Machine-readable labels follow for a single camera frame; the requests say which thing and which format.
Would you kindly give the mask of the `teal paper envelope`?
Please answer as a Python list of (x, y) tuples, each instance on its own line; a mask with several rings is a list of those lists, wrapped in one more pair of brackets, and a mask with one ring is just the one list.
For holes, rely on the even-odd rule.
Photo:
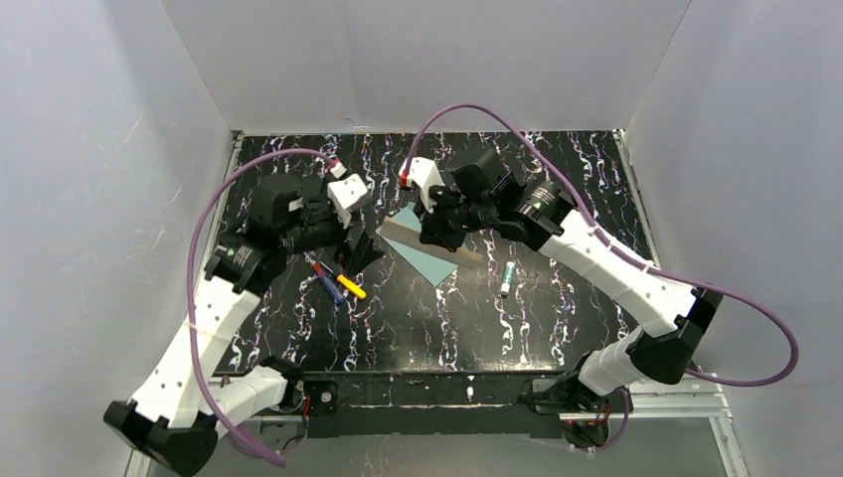
[[(407, 204), (398, 212), (389, 216), (389, 219), (418, 232), (421, 229), (421, 224), (414, 213), (414, 206), (415, 203)], [(386, 238), (382, 234), (382, 227), (377, 228), (377, 233), (432, 286), (439, 286), (458, 269), (456, 264), (418, 251), (393, 239)]]

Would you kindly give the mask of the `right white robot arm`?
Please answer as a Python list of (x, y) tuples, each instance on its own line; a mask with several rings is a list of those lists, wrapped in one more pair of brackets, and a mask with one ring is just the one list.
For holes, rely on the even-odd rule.
[(626, 262), (633, 250), (614, 238), (602, 242), (600, 227), (588, 224), (561, 187), (541, 178), (520, 182), (494, 150), (449, 175), (453, 189), (431, 159), (414, 157), (401, 167), (401, 185), (420, 195), (414, 212), (421, 243), (455, 252), (467, 234), (493, 230), (574, 271), (635, 320), (629, 335), (584, 356), (568, 386), (604, 397), (644, 379), (681, 381), (721, 295), (658, 277), (648, 262)]

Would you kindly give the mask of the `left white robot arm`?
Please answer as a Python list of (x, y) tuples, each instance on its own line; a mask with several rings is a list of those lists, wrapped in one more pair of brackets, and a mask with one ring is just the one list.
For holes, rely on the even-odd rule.
[(355, 213), (370, 199), (366, 182), (352, 173), (263, 178), (242, 223), (220, 235), (199, 284), (189, 288), (194, 303), (162, 359), (130, 399), (108, 406), (104, 422), (158, 464), (194, 476), (228, 433), (226, 420), (239, 425), (274, 406), (299, 410), (303, 372), (288, 360), (266, 358), (218, 390), (209, 379), (290, 256), (332, 247), (351, 274), (381, 257), (368, 235), (355, 246), (347, 241)]

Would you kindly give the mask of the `green white marker pen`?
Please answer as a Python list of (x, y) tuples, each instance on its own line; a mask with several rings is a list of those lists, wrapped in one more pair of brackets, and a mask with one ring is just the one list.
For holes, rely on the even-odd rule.
[(516, 276), (517, 265), (514, 261), (508, 261), (505, 265), (504, 272), (502, 275), (502, 283), (500, 285), (499, 294), (502, 298), (508, 297), (511, 289), (514, 278)]

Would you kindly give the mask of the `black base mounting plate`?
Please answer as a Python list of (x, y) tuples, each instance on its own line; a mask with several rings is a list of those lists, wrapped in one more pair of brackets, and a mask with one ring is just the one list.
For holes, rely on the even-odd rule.
[(593, 404), (543, 393), (561, 379), (542, 372), (307, 372), (303, 390), (313, 438), (522, 434), (561, 438), (574, 424), (602, 439), (633, 409), (614, 391)]

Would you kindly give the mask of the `yellow handled screwdriver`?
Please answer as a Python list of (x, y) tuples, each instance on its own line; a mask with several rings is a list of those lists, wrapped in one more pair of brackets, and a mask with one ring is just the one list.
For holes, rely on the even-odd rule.
[(336, 276), (336, 279), (344, 288), (346, 288), (352, 295), (354, 295), (359, 300), (364, 300), (367, 298), (366, 291), (348, 276), (344, 274), (339, 274)]

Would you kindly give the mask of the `aluminium frame rail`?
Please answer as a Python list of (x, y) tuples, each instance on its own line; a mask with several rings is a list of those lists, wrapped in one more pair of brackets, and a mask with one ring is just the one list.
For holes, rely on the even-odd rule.
[(627, 391), (630, 418), (731, 418), (722, 388), (684, 376), (677, 385), (633, 383)]

